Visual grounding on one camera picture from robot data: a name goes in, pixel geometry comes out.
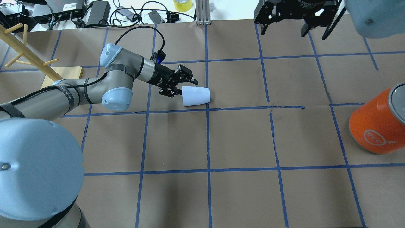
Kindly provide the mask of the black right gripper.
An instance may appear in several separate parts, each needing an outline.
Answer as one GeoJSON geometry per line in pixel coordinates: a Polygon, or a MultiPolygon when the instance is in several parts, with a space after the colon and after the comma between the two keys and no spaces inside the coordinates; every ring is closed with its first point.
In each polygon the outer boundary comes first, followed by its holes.
{"type": "Polygon", "coordinates": [[[260,0],[254,10],[254,23],[264,35],[272,23],[285,19],[303,19],[301,37],[315,27],[327,27],[334,19],[341,0],[260,0]]]}

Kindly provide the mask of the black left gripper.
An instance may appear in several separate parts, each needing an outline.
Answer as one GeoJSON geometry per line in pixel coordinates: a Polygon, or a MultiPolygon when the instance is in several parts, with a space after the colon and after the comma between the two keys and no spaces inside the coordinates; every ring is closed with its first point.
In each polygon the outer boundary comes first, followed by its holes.
{"type": "Polygon", "coordinates": [[[167,97],[182,95],[182,90],[177,88],[179,83],[189,82],[198,85],[198,80],[193,78],[193,73],[184,65],[178,65],[175,70],[166,66],[157,65],[157,83],[153,84],[159,87],[159,94],[167,97]]]}

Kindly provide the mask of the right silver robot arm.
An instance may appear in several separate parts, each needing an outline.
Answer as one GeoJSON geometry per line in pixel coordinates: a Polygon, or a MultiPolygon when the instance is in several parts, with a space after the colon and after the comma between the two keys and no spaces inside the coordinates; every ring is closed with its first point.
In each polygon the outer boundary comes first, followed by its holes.
{"type": "Polygon", "coordinates": [[[348,12],[356,32],[364,38],[380,39],[405,31],[403,0],[261,0],[254,11],[254,23],[265,34],[269,25],[285,19],[304,20],[301,36],[325,28],[322,40],[333,32],[348,12]]]}

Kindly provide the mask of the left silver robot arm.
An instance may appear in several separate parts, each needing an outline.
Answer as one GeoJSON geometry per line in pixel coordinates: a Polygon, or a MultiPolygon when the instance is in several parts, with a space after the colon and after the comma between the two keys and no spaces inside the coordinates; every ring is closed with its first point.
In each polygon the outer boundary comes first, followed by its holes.
{"type": "Polygon", "coordinates": [[[136,80],[173,97],[183,82],[198,84],[190,69],[161,64],[164,53],[145,58],[117,44],[104,46],[103,76],[62,79],[1,104],[1,227],[89,228],[76,200],[84,181],[82,149],[55,120],[78,106],[130,107],[136,80]]]}

